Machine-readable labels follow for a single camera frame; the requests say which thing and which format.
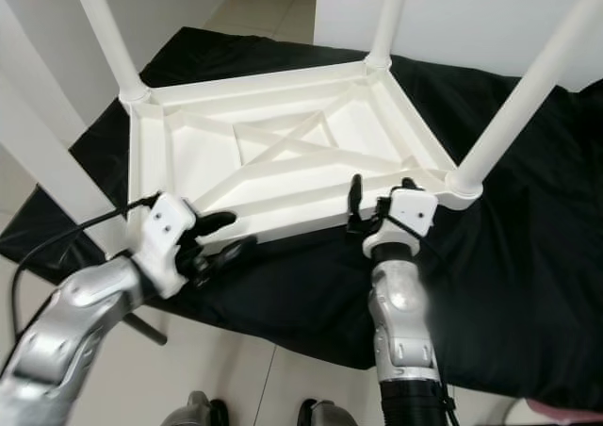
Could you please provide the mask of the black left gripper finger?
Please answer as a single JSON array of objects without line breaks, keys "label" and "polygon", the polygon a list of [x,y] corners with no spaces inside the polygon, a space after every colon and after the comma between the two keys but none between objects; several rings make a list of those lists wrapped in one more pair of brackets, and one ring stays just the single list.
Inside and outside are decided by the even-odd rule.
[{"label": "black left gripper finger", "polygon": [[205,254],[205,261],[208,267],[211,268],[233,267],[246,256],[253,254],[253,250],[257,244],[258,237],[256,236],[246,236],[241,239],[232,240],[224,248]]},{"label": "black left gripper finger", "polygon": [[193,234],[195,237],[211,236],[220,229],[236,223],[236,220],[236,212],[230,211],[211,212],[211,214],[198,216],[193,226]]}]

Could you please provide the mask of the white plastic table top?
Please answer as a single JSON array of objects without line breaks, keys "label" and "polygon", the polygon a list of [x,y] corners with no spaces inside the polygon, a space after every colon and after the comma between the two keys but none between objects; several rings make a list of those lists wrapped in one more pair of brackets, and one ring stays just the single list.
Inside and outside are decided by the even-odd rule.
[{"label": "white plastic table top", "polygon": [[457,166],[447,146],[392,70],[364,60],[160,87],[124,108],[130,198],[168,192],[202,216],[236,212],[204,244],[344,226],[355,173],[362,215],[403,177],[462,210],[448,192]]}]

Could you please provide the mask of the white plastic table leg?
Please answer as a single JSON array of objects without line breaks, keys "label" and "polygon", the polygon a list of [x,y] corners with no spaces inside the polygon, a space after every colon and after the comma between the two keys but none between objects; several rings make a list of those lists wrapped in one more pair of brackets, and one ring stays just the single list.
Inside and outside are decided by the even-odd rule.
[{"label": "white plastic table leg", "polygon": [[568,67],[570,55],[600,12],[603,0],[578,0],[570,8],[460,166],[448,173],[448,192],[461,202],[460,209],[480,198],[488,173],[554,90]]},{"label": "white plastic table leg", "polygon": [[118,98],[124,103],[142,103],[151,89],[139,77],[107,0],[79,0],[95,35],[109,71],[118,85]]},{"label": "white plastic table leg", "polygon": [[373,45],[365,59],[368,68],[388,70],[391,67],[391,51],[398,34],[405,0],[382,0],[381,13],[373,38]]},{"label": "white plastic table leg", "polygon": [[53,127],[55,113],[36,107],[35,95],[18,89],[11,76],[0,80],[0,140],[16,162],[74,223],[99,218],[115,205],[87,176]]}]

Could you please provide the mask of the grey robot left foot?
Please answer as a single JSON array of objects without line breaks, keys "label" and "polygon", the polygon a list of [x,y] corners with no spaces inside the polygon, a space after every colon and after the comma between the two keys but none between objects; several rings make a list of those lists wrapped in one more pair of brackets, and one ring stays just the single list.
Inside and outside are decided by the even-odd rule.
[{"label": "grey robot left foot", "polygon": [[190,392],[184,407],[169,413],[160,426],[230,426],[230,415],[223,400],[210,399],[197,390]]}]

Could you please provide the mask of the grey robot foot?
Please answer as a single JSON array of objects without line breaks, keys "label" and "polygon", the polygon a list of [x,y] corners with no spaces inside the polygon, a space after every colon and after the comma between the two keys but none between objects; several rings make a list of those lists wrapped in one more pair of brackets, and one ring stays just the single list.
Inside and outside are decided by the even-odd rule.
[{"label": "grey robot foot", "polygon": [[306,399],[299,407],[296,426],[358,426],[349,410],[334,401]]},{"label": "grey robot foot", "polygon": [[223,400],[210,399],[197,390],[190,392],[184,407],[169,413],[160,426],[230,426],[230,415]]}]

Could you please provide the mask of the grey robot right foot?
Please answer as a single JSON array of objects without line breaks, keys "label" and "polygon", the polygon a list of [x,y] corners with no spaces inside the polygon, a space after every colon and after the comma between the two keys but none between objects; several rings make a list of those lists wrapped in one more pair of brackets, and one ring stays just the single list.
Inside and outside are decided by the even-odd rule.
[{"label": "grey robot right foot", "polygon": [[306,399],[299,407],[296,426],[358,426],[349,410],[334,401]]}]

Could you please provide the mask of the red chair seat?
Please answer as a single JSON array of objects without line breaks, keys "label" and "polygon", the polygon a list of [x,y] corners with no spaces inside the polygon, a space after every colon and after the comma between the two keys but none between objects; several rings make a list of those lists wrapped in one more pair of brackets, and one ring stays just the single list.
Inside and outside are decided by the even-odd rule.
[{"label": "red chair seat", "polygon": [[569,425],[569,423],[603,423],[603,413],[592,412],[592,410],[565,409],[551,407],[542,401],[526,399],[527,407],[531,412],[542,415],[548,420],[552,420],[560,425]]}]

